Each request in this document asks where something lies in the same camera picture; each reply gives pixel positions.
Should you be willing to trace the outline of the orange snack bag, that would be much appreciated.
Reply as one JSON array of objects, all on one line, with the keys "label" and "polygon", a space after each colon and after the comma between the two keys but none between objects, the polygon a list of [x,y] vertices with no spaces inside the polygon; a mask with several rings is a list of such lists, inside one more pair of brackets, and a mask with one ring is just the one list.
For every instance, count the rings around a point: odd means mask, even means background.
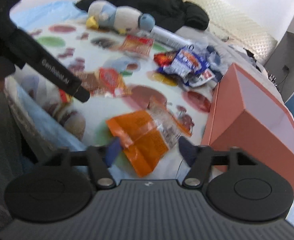
[{"label": "orange snack bag", "polygon": [[191,136],[164,105],[150,101],[147,109],[115,116],[106,121],[111,134],[120,139],[137,176],[145,177],[175,147],[181,134]]}]

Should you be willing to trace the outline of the green snack packet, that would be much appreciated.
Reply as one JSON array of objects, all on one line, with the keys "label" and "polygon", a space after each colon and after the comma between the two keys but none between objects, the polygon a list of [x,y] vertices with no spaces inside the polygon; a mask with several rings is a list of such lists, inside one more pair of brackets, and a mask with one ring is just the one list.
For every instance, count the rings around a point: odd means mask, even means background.
[{"label": "green snack packet", "polygon": [[113,68],[99,68],[94,72],[75,72],[80,78],[81,85],[90,92],[91,96],[111,98],[124,97],[131,94],[123,76]]}]

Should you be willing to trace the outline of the blue spicy cabbage packet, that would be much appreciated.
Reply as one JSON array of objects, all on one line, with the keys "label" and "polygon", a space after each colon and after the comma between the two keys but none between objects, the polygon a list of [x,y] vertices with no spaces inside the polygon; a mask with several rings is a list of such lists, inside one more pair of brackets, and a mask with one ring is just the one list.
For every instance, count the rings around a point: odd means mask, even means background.
[{"label": "blue spicy cabbage packet", "polygon": [[169,65],[159,67],[159,72],[179,77],[186,86],[200,87],[216,78],[207,55],[205,47],[185,46],[178,50]]}]

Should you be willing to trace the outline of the shiny red foil packet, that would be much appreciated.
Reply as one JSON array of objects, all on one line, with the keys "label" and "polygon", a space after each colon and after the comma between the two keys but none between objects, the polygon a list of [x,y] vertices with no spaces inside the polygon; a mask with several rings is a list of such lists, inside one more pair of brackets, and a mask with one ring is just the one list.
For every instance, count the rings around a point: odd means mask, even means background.
[{"label": "shiny red foil packet", "polygon": [[157,53],[154,55],[154,62],[159,67],[169,66],[172,64],[172,61],[174,60],[176,54],[176,50]]}]

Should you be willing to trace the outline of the red transparent snack packet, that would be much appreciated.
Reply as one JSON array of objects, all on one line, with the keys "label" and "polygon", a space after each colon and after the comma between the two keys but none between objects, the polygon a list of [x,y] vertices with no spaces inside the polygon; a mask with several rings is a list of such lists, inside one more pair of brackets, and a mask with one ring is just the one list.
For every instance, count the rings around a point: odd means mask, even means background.
[{"label": "red transparent snack packet", "polygon": [[137,56],[149,57],[153,44],[154,39],[152,38],[127,35],[119,50]]}]

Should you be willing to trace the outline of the red square snack packet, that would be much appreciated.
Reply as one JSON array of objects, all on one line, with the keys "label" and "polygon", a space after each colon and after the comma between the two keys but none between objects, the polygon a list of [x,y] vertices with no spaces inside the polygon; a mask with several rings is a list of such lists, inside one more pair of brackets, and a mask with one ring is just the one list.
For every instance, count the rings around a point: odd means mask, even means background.
[{"label": "red square snack packet", "polygon": [[64,92],[62,89],[58,89],[60,100],[64,104],[72,103],[73,97]]}]

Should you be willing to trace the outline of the food print blanket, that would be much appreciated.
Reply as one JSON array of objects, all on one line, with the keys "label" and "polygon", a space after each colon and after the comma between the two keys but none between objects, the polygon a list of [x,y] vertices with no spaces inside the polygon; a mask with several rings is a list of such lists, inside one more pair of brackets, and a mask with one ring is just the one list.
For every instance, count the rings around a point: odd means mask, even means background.
[{"label": "food print blanket", "polygon": [[30,66],[19,69],[6,88],[23,123],[55,148],[108,146],[102,158],[116,180],[183,179],[189,165],[178,138],[201,141],[210,87],[191,89],[160,73],[153,57],[162,46],[89,29],[86,13],[70,2],[19,12],[12,19],[89,93],[80,102]]}]

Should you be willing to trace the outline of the orange cardboard box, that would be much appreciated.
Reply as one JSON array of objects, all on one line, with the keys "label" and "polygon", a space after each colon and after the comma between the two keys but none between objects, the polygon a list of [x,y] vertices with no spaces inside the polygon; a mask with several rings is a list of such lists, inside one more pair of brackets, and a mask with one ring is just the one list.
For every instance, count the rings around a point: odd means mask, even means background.
[{"label": "orange cardboard box", "polygon": [[235,63],[214,89],[201,144],[221,151],[242,148],[294,190],[294,119],[280,100]]}]

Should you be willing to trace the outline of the blue white penguin plush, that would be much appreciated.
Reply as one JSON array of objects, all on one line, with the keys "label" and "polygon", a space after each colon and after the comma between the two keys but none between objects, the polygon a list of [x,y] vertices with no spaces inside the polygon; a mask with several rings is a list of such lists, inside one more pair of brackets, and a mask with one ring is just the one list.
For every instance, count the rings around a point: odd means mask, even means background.
[{"label": "blue white penguin plush", "polygon": [[140,31],[152,31],[155,19],[150,14],[128,7],[116,7],[112,3],[97,0],[88,9],[86,26],[92,29],[113,29],[120,35],[136,35]]}]

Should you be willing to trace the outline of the clear blue plastic bag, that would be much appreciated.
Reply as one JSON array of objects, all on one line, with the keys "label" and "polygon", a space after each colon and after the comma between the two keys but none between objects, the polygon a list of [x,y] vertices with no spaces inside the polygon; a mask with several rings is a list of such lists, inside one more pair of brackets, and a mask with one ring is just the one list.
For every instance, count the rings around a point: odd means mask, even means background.
[{"label": "clear blue plastic bag", "polygon": [[204,57],[206,68],[213,74],[213,80],[218,83],[232,64],[232,58],[222,47],[209,44],[207,40],[191,44],[192,51]]}]

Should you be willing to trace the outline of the grey duvet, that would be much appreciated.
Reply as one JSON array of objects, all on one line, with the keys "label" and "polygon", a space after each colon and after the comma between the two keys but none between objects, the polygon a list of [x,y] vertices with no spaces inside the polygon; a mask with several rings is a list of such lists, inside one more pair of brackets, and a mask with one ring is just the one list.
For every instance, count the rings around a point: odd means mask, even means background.
[{"label": "grey duvet", "polygon": [[250,57],[248,50],[237,40],[227,37],[219,37],[208,30],[200,31],[191,27],[183,26],[175,32],[176,35],[200,44],[208,44],[213,46],[221,56],[221,60],[228,64],[236,63],[264,88],[266,88],[276,99],[283,103],[283,99],[276,86],[268,77],[268,73],[264,66],[256,59]]}]

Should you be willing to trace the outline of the white cylindrical bottle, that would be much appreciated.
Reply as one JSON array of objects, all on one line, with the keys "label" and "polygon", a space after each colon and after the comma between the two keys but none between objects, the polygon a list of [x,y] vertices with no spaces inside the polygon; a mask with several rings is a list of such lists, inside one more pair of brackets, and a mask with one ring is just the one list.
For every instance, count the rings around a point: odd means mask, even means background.
[{"label": "white cylindrical bottle", "polygon": [[181,49],[185,46],[192,45],[190,40],[182,38],[166,29],[159,26],[154,26],[149,36],[159,43],[174,49]]}]

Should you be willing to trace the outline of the cream quilted headboard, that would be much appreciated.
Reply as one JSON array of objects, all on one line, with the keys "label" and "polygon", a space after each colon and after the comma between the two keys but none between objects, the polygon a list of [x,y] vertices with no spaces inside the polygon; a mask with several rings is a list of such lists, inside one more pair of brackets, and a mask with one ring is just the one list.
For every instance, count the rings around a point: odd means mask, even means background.
[{"label": "cream quilted headboard", "polygon": [[229,37],[266,61],[278,41],[249,16],[222,0],[184,0],[200,6],[209,16],[209,30],[217,36]]}]

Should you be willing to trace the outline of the black jacket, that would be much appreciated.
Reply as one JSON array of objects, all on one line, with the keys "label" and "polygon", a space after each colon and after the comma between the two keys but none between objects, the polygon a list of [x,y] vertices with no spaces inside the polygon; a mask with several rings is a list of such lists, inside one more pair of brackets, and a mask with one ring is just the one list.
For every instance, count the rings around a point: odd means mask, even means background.
[{"label": "black jacket", "polygon": [[[80,0],[75,6],[88,11],[92,2]],[[206,30],[209,25],[208,14],[198,5],[183,0],[105,0],[113,5],[133,7],[154,17],[156,25],[172,33],[183,26]]]}]

